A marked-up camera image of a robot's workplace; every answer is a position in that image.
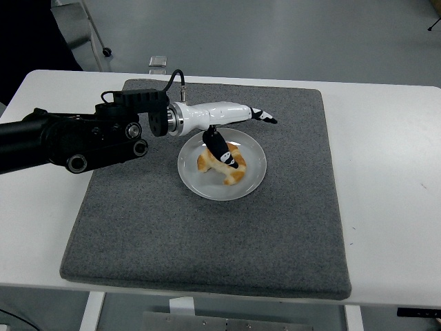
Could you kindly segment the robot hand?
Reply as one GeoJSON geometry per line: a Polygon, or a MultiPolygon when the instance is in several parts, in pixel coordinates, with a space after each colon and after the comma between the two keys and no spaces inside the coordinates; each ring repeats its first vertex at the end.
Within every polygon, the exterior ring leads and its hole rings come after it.
{"type": "Polygon", "coordinates": [[[239,123],[249,119],[276,124],[269,113],[232,102],[202,103],[189,106],[173,103],[170,108],[169,133],[183,136],[193,129],[203,131],[203,141],[214,158],[230,167],[237,168],[238,162],[229,151],[223,136],[217,132],[217,125],[239,123]]]}

